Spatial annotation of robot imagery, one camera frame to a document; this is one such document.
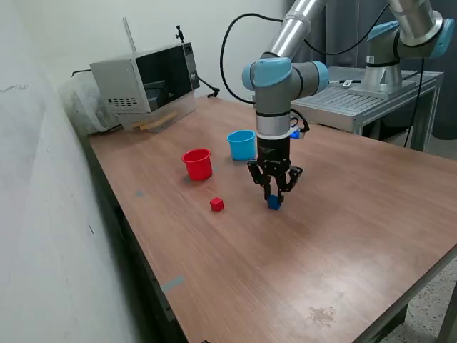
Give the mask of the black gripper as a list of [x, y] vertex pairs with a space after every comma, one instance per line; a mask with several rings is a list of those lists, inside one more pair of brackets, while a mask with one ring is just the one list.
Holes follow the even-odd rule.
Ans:
[[258, 157], [256, 160], [247, 162], [248, 170], [251, 173], [255, 184], [263, 189], [263, 197], [269, 208], [272, 207], [271, 197], [271, 177], [262, 168], [289, 168], [288, 171], [280, 173], [276, 177], [278, 187], [278, 202], [284, 201], [283, 193], [290, 192], [297, 184], [303, 173], [303, 169], [298, 166], [291, 166], [290, 161], [291, 139], [289, 136], [283, 139], [262, 139], [257, 138]]

